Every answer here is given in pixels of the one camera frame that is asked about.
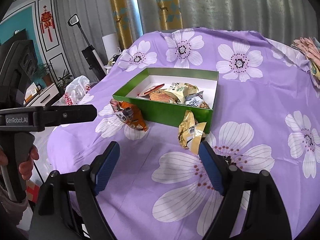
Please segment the person's left hand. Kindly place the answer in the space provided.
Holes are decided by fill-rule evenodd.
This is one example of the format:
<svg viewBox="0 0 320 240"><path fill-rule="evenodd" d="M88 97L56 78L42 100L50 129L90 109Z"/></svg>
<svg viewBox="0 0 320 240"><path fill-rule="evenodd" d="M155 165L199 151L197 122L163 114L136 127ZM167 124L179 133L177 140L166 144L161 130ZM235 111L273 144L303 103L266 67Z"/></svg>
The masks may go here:
<svg viewBox="0 0 320 240"><path fill-rule="evenodd" d="M3 148L1 148L0 150L0 158L1 158L0 159L1 166L7 166L8 159L3 152ZM29 152L27 161L20 163L18 168L23 180L29 180L31 178L32 170L34 167L34 161L38 159L39 159L38 149L35 145L33 145Z"/></svg>

